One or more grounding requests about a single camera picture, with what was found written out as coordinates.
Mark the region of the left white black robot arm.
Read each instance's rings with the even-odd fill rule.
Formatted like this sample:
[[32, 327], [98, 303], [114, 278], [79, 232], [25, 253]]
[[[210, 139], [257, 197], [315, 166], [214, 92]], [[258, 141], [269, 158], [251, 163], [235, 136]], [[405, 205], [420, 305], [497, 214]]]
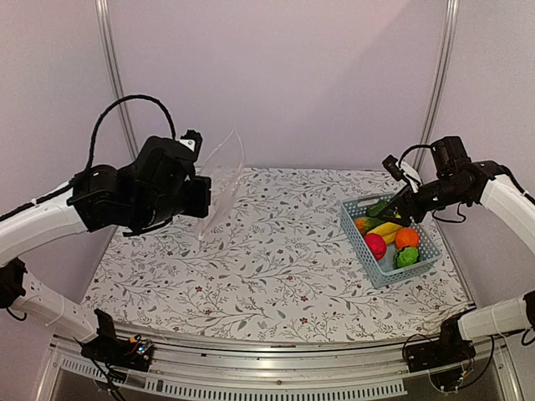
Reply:
[[151, 136], [137, 158], [116, 169], [96, 165], [1, 222], [1, 307], [19, 311], [82, 343], [107, 363], [124, 356], [124, 344], [105, 329], [113, 320], [89, 312], [45, 286], [21, 255], [66, 236], [108, 226], [140, 236], [170, 224], [175, 216], [205, 218], [211, 180], [197, 175], [201, 134], [187, 131], [178, 140]]

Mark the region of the clear zip top bag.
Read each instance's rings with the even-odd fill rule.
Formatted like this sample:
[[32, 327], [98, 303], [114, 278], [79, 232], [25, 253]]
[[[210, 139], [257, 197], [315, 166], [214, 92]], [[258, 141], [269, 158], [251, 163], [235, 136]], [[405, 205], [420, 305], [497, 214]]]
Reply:
[[232, 211], [244, 165], [242, 138], [234, 129], [208, 156], [201, 175], [211, 178], [211, 205], [206, 218], [196, 223], [196, 237], [204, 241]]

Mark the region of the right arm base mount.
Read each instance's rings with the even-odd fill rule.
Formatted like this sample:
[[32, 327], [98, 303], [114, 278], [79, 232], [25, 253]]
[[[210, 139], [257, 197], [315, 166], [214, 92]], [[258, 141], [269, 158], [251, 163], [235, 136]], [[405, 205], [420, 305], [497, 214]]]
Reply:
[[436, 340], [416, 334], [408, 338], [402, 348], [402, 358], [411, 373], [454, 365], [452, 369], [430, 375], [431, 384], [443, 393], [460, 390], [474, 368], [476, 350], [471, 341], [461, 337], [460, 318], [461, 313], [447, 318]]

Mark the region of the light blue perforated basket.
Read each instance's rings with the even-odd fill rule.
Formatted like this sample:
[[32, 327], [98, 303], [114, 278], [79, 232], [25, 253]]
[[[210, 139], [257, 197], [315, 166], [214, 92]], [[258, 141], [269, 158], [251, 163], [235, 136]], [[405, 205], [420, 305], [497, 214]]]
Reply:
[[420, 235], [420, 244], [418, 246], [420, 261], [410, 266], [396, 268], [394, 263], [395, 244], [388, 245], [384, 257], [379, 261], [375, 260], [364, 241], [364, 237], [359, 233], [354, 224], [354, 220], [364, 217], [366, 210], [371, 205], [378, 201], [389, 201], [394, 195], [394, 192], [386, 192], [382, 194], [364, 195], [341, 202], [341, 228], [375, 288], [402, 282], [411, 277], [427, 273], [441, 259], [441, 251], [438, 245], [431, 239], [431, 235], [425, 227], [422, 224], [412, 223], [410, 227], [415, 229]]

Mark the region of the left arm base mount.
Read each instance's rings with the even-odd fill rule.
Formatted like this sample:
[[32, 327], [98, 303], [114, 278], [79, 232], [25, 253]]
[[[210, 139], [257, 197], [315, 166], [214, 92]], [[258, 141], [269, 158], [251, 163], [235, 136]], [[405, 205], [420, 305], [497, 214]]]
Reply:
[[154, 354], [154, 343], [140, 334], [129, 339], [120, 339], [115, 332], [112, 317], [95, 309], [97, 337], [81, 345], [81, 355], [107, 366], [148, 372]]

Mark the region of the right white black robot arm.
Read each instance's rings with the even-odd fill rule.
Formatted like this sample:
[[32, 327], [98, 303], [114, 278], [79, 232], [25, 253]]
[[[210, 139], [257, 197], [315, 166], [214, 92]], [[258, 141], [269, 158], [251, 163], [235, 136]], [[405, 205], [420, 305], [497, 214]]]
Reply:
[[[384, 168], [406, 186], [380, 212], [380, 219], [408, 226], [422, 222], [429, 212], [477, 204], [497, 216], [534, 250], [534, 198], [505, 165], [492, 160], [472, 161], [458, 136], [446, 136], [430, 145], [413, 145], [402, 155], [418, 149], [431, 151], [436, 180], [418, 184], [401, 167], [402, 158], [387, 156]], [[432, 357], [440, 364], [449, 364], [463, 353], [465, 342], [533, 328], [534, 291], [530, 291], [445, 321], [441, 328], [445, 336], [433, 344]]]

